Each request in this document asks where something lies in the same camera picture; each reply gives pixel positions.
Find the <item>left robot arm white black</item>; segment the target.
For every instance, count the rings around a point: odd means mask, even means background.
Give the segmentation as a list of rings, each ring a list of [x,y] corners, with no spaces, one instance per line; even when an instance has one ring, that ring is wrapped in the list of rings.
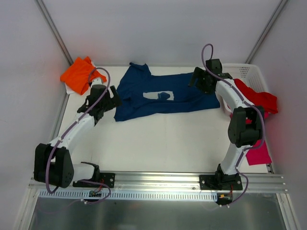
[[[81,162],[73,164],[71,155],[82,137],[96,126],[104,113],[122,104],[115,86],[92,84],[90,94],[77,110],[72,123],[48,144],[40,143],[35,149],[34,180],[66,188],[97,186],[101,181],[97,164]]]

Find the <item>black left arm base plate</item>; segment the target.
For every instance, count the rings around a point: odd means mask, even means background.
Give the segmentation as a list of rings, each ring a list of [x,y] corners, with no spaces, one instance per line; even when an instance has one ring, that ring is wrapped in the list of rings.
[[[95,182],[95,183],[103,183],[108,187],[113,188],[115,183],[115,174],[110,172],[98,172],[91,179],[87,179],[87,181]],[[82,181],[73,182],[73,187],[81,187],[81,188],[98,188],[100,184],[92,184]]]

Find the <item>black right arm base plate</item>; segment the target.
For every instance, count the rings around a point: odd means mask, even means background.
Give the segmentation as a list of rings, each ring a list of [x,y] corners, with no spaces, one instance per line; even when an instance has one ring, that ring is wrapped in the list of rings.
[[[199,182],[201,190],[243,190],[241,177],[238,173],[234,175],[200,175]]]

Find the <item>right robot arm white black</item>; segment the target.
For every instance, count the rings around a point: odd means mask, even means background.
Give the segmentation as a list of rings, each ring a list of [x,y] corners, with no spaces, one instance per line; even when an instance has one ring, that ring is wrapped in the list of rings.
[[[230,145],[223,161],[218,164],[212,175],[200,175],[202,190],[235,190],[243,189],[239,167],[248,150],[258,140],[264,140],[264,108],[255,106],[236,87],[230,74],[223,72],[219,59],[203,62],[204,69],[196,67],[189,86],[195,86],[205,94],[217,94],[231,109],[231,120],[228,126]]]

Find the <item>blue printed t shirt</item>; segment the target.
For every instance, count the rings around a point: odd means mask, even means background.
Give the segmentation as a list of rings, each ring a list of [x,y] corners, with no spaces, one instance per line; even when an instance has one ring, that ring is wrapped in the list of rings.
[[[220,108],[215,94],[189,87],[192,73],[152,75],[148,65],[131,63],[117,87],[122,105],[114,119],[123,122],[153,114],[187,113]]]

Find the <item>red t shirt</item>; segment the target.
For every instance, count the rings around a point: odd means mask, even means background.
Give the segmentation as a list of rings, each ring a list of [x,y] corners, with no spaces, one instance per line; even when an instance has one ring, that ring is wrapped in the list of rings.
[[[243,95],[256,106],[262,106],[267,113],[278,113],[276,96],[268,92],[256,92],[240,79],[234,79],[234,82]]]

